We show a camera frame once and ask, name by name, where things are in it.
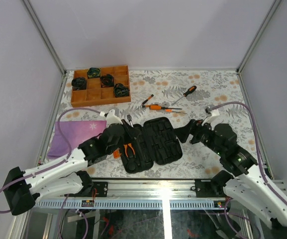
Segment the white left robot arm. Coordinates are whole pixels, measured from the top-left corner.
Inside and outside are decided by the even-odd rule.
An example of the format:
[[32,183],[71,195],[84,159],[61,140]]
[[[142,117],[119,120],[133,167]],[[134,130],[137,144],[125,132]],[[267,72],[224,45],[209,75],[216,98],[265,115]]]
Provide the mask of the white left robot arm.
[[19,167],[13,168],[3,186],[10,213],[14,216],[23,214],[46,198],[90,195],[93,182],[84,169],[106,159],[125,144],[134,145],[140,134],[138,128],[122,120],[84,141],[71,153],[49,163],[24,171]]

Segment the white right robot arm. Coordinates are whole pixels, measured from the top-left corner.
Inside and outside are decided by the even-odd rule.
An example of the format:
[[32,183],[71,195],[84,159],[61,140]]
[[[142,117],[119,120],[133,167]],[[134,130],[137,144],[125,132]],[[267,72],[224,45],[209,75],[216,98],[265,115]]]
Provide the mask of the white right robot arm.
[[265,174],[258,161],[237,144],[231,126],[220,123],[215,127],[202,120],[191,120],[175,129],[180,142],[191,135],[191,144],[202,143],[216,153],[223,167],[211,180],[211,191],[237,200],[272,228],[287,228],[287,195]]

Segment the orange case latch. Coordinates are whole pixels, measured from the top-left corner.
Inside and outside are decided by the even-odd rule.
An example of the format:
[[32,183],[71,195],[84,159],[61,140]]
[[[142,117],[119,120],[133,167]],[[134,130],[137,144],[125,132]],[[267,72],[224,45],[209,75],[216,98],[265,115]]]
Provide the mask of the orange case latch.
[[118,159],[118,158],[120,158],[120,156],[121,156],[121,153],[120,153],[119,149],[117,149],[116,151],[113,152],[114,159]]

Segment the black handled steel hammer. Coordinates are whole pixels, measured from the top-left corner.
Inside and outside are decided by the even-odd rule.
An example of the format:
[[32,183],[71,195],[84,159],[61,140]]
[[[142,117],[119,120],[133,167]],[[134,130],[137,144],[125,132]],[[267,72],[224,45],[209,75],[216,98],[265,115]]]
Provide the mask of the black handled steel hammer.
[[127,115],[126,118],[127,118],[127,120],[128,120],[128,125],[127,125],[127,127],[128,127],[128,128],[134,128],[131,115]]

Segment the orange handled pliers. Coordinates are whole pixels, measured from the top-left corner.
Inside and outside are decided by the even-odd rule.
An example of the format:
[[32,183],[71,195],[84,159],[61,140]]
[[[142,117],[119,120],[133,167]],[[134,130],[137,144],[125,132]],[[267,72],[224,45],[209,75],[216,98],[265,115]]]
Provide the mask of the orange handled pliers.
[[135,158],[135,150],[131,143],[124,145],[124,153],[127,158]]

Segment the black plastic tool case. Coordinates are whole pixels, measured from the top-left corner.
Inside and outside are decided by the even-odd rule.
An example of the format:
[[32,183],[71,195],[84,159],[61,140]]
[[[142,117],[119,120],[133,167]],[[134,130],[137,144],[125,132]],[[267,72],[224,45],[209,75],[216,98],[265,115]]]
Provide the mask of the black plastic tool case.
[[135,158],[127,158],[124,146],[120,148],[121,161],[127,173],[135,174],[152,168],[154,163],[166,165],[183,156],[179,140],[170,120],[166,117],[151,119],[143,125],[134,124],[141,135],[132,144]]

